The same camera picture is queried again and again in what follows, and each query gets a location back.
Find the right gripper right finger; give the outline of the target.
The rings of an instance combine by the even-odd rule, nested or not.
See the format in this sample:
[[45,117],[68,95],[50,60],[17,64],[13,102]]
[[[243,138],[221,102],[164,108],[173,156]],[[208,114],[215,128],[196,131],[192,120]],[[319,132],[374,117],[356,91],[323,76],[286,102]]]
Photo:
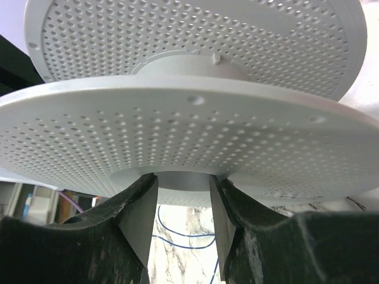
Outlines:
[[377,283],[377,212],[282,215],[210,176],[220,278],[226,283]]

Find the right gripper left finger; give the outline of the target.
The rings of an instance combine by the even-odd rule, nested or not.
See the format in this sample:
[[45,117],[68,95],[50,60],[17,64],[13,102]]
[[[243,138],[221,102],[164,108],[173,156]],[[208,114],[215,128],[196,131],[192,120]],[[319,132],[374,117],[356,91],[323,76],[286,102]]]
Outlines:
[[2,283],[148,283],[158,178],[61,224],[1,219]]

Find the grey plastic cable spool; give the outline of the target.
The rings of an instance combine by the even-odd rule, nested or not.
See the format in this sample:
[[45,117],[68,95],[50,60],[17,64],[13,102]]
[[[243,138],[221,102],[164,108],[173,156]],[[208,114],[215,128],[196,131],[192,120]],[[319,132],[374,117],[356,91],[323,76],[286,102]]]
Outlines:
[[348,105],[359,1],[28,1],[41,85],[1,97],[1,179],[111,197],[159,178],[204,205],[209,178],[267,205],[378,187],[378,121]]

